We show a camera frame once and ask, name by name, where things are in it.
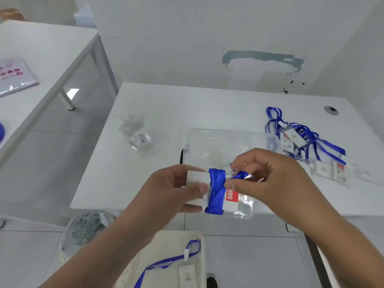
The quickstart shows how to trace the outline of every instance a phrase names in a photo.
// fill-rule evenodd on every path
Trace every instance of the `damaged wall patch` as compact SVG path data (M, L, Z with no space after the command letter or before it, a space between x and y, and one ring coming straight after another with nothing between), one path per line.
M300 72L304 59L299 59L293 54L265 53L263 51L228 51L223 55L222 63L226 66L233 59L253 58L261 61L284 62L296 68L295 72Z

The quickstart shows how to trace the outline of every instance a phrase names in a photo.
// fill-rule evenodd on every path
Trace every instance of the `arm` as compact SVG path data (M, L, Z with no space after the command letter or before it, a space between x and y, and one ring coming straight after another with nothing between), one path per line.
M206 184L185 184L187 165L153 173L131 204L40 288L111 288L133 257L177 212L201 212L185 202L208 192Z
M306 233L327 257L346 287L383 287L384 258L372 243L327 201L296 160L253 149L231 164L258 180L233 179L228 189L265 203L276 215Z

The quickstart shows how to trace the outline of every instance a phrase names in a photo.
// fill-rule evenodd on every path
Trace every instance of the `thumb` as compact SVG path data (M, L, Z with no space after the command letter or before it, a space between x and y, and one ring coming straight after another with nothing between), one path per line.
M196 183L188 184L184 188L179 189L180 198L185 203L203 197L204 194L208 193L209 186L204 183Z
M248 195L260 200L263 196L263 193L266 191L266 188L268 187L268 183L232 179L226 182L224 186L227 189L234 190L241 194Z

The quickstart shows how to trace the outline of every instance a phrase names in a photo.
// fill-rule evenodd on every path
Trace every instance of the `hand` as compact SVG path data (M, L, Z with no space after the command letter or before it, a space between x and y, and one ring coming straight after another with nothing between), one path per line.
M201 206L186 202L197 199L208 192L207 184L185 185L188 165L174 165L151 174L122 216L134 218L148 236L163 229L178 212L201 212Z
M249 195L266 204L276 215L303 232L340 215L293 158L264 149L252 149L231 164L263 182L229 180L225 187Z

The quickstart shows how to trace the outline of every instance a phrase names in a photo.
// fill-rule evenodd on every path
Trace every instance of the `person's right hand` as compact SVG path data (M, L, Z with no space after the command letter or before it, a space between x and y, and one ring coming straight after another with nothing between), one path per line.
M309 233L314 226L325 227L341 217L293 158L264 149L252 149L231 164L237 172L246 171L256 180L229 180L225 187L249 195L266 204L286 223Z

